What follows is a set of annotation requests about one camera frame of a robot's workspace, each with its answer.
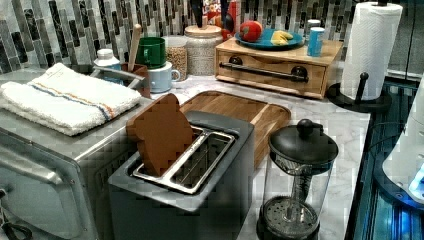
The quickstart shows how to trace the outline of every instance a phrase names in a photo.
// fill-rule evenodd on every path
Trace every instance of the french press lid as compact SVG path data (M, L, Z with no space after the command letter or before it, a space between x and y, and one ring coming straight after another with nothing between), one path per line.
M291 175L326 172L339 152L336 142L324 133L323 126L309 119L272 133L269 146L271 159ZM309 170L300 174L298 170L304 166Z

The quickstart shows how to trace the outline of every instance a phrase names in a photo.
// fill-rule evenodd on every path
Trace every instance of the wooden cutting board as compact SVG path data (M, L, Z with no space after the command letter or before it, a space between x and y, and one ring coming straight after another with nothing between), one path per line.
M181 106L183 113L191 110L221 114L255 125L255 168L269 154L269 135L287 126L291 117L287 108L218 91L199 93Z

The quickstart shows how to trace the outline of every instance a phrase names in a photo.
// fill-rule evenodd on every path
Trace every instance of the white mug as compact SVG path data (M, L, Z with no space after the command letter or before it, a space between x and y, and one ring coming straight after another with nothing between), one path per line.
M161 93L169 91L172 88L172 82L180 80L180 71L172 69L172 63L166 62L164 67L157 69L148 69L150 80L150 92ZM177 78L173 79L173 74L176 73Z

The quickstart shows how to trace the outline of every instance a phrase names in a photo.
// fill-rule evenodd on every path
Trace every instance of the metal handle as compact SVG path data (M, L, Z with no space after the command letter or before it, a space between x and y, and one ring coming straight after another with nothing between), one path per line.
M277 78L284 78L288 79L292 82L308 82L308 71L305 67L302 66L295 66L291 70L291 74L287 73L280 73L280 72L273 72L269 70L263 70L263 69L257 69L252 67L243 66L243 61L240 57L231 57L229 60L229 63L219 63L220 68L227 68L230 70L238 70L243 72L249 72L249 73L255 73L255 74L261 74L261 75L267 75Z

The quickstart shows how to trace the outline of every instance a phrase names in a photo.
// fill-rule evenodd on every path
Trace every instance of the banana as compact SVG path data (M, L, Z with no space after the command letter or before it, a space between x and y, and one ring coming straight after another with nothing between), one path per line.
M293 36L285 31L274 31L271 37L272 45L283 46L288 44L288 40L293 39Z
M281 31L281 30L278 30L278 31L276 31L276 32L280 33L281 35L283 35L283 37L285 37L285 38L286 38L286 39L288 39L288 40L293 39L293 35L291 35L291 34L290 34L290 33L288 33L288 32Z

